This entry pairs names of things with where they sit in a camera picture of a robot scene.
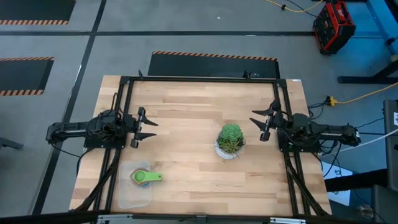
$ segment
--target white pot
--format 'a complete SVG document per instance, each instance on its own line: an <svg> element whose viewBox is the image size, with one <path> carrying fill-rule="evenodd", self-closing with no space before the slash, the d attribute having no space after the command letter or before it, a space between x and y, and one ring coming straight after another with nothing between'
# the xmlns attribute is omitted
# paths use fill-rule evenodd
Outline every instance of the white pot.
<svg viewBox="0 0 398 224"><path fill-rule="evenodd" d="M220 145L218 145L218 141L217 141L218 136L220 136L220 134L221 134L221 132L218 133L218 135L217 135L216 143L215 143L215 149L216 149L217 154L218 154L221 158L223 158L223 159L234 159L234 158L237 157L241 152L243 152L244 144L243 144L243 146L242 146L236 153L227 153L227 152L225 152L224 150L222 150L222 149L220 148Z"/></svg>

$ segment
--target concrete floor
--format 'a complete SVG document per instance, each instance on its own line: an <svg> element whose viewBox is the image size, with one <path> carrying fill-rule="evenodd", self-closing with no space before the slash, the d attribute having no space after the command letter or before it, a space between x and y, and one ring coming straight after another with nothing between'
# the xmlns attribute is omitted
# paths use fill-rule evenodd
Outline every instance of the concrete floor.
<svg viewBox="0 0 398 224"><path fill-rule="evenodd" d="M306 8L311 1L298 2ZM91 30L100 0L77 1L66 26L0 26L2 30ZM348 3L357 27L337 55L319 54L313 37L282 36L112 36L96 37L71 121L93 116L103 75L137 75L149 68L154 50L276 57L281 78L303 81L307 103L321 102L327 95L348 100L383 85L342 85L340 75L370 76L384 68L391 56L365 4ZM321 7L312 12L316 14ZM108 1L100 31L311 31L313 17L281 11L262 0L114 0ZM45 142L47 126L60 121L85 51L87 36L0 37L0 57L55 57L42 96L0 97L0 136L23 142L20 150L0 152L0 217L30 213L50 154ZM319 123L354 126L381 118L382 101L398 98L396 88L352 104L325 108ZM384 131L383 122L361 131ZM363 141L373 139L362 136ZM63 149L81 154L82 139L65 141ZM324 158L330 162L331 157ZM341 166L355 172L386 167L384 141L343 152ZM44 205L44 213L66 212L76 178L77 159L61 154Z"/></svg>

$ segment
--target clear plastic container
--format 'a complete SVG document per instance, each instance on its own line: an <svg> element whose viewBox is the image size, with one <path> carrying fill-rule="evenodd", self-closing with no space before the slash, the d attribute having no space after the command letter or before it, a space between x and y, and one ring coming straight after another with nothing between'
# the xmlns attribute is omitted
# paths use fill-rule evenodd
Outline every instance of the clear plastic container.
<svg viewBox="0 0 398 224"><path fill-rule="evenodd" d="M141 168L150 171L149 162L125 162L119 166L118 204L120 208L143 207L152 200L151 183L143 187L138 187L132 183L131 174Z"/></svg>

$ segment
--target wooden table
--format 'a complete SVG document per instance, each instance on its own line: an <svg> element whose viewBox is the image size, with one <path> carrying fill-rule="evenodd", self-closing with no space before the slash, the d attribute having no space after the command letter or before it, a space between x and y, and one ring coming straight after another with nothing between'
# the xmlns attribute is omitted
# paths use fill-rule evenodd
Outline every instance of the wooden table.
<svg viewBox="0 0 398 224"><path fill-rule="evenodd" d="M119 80L120 76L103 78L94 116L111 106ZM293 113L308 113L301 81L287 80L287 85ZM136 114L143 106L147 117L159 126L144 125L143 132L157 136L140 142L138 149L123 149L119 165L148 161L164 179L152 184L148 206L132 209L119 208L116 179L111 212L291 216L276 133L272 130L270 140L261 142L259 129L249 120L265 121L251 111L268 108L272 100L273 87L264 83L134 82L129 112ZM222 159L214 148L217 134L227 123L240 125L246 138L244 152L233 160ZM103 155L104 149L95 149L81 160L70 208L79 206L97 184ZM306 186L330 213L319 162L311 154L300 155ZM100 208L107 186L104 189ZM297 186L296 194L302 213Z"/></svg>

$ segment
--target red toolbox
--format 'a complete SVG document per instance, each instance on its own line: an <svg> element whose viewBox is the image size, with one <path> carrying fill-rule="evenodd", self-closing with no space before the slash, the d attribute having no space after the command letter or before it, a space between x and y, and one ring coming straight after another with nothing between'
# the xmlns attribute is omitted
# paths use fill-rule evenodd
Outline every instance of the red toolbox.
<svg viewBox="0 0 398 224"><path fill-rule="evenodd" d="M337 53L354 35L355 28L346 3L327 0L325 7L313 22L321 54Z"/></svg>

